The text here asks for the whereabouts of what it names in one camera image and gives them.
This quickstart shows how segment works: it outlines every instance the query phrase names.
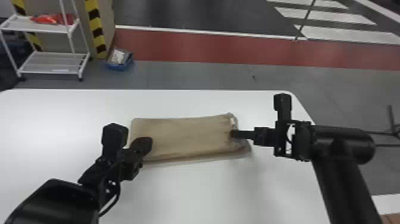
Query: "white table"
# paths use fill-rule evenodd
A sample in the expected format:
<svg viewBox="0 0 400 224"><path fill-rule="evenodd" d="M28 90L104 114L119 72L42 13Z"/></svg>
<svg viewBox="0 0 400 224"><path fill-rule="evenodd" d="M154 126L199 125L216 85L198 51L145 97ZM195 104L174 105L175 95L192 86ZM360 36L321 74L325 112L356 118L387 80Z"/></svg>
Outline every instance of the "white table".
<svg viewBox="0 0 400 224"><path fill-rule="evenodd" d="M281 91L21 89L0 93L0 222L50 178L75 182L101 154L102 127L135 117L233 113L241 129L274 126ZM293 96L293 118L311 120ZM329 223L310 163L252 147L242 158L145 166L122 184L105 223ZM376 197L380 213L398 195Z"/></svg>

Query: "yellow and black striped pillar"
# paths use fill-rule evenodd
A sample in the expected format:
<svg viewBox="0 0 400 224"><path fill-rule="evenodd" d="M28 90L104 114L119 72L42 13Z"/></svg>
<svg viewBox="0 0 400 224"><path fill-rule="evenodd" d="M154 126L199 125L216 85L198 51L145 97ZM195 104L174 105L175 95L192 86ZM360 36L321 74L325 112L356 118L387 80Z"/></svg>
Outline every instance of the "yellow and black striped pillar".
<svg viewBox="0 0 400 224"><path fill-rule="evenodd" d="M97 52L97 58L105 58L107 56L107 46L105 44L97 0L85 0L85 7L89 16L89 26L90 31L92 32L93 44Z"/></svg>
<svg viewBox="0 0 400 224"><path fill-rule="evenodd" d="M15 11L20 15L27 15L24 5L24 0L11 0ZM42 43L35 33L27 32L27 39L33 44L37 51L43 51Z"/></svg>

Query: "red object on shelf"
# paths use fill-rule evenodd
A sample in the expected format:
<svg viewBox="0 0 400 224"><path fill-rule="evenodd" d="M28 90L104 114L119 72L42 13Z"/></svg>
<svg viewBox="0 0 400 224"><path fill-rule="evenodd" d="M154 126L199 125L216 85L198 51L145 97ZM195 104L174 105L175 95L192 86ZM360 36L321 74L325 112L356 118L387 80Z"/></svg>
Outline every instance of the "red object on shelf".
<svg viewBox="0 0 400 224"><path fill-rule="evenodd" d="M30 18L32 21L43 24L57 24L57 21L51 15L37 15Z"/></svg>
<svg viewBox="0 0 400 224"><path fill-rule="evenodd" d="M74 14L66 13L65 17L67 18L68 25L74 24L74 21L75 21ZM30 19L37 23L65 25L65 21L64 21L64 17L63 17L62 13L37 15L37 16L31 17Z"/></svg>

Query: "white wire shelf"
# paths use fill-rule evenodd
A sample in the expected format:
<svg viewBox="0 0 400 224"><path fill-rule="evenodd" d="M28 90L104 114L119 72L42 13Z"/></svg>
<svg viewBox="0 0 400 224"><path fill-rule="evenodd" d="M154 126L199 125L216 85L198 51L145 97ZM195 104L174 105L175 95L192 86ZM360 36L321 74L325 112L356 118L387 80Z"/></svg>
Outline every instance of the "white wire shelf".
<svg viewBox="0 0 400 224"><path fill-rule="evenodd" d="M30 20L30 16L14 14L0 25L2 30L24 31L34 33L64 33L71 34L79 24L79 19L75 19L72 25L51 25L40 24Z"/></svg>
<svg viewBox="0 0 400 224"><path fill-rule="evenodd" d="M79 74L90 57L87 54L34 51L18 69L20 73Z"/></svg>

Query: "beige cloth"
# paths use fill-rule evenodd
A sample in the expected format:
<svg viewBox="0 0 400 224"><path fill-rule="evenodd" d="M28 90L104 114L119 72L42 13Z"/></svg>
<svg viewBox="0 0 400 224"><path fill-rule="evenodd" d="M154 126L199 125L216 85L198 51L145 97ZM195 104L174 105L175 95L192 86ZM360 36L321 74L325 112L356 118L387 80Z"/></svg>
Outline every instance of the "beige cloth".
<svg viewBox="0 0 400 224"><path fill-rule="evenodd" d="M232 139L233 114L181 119L133 119L130 139L151 137L152 151L145 161L186 158L237 151L245 141Z"/></svg>

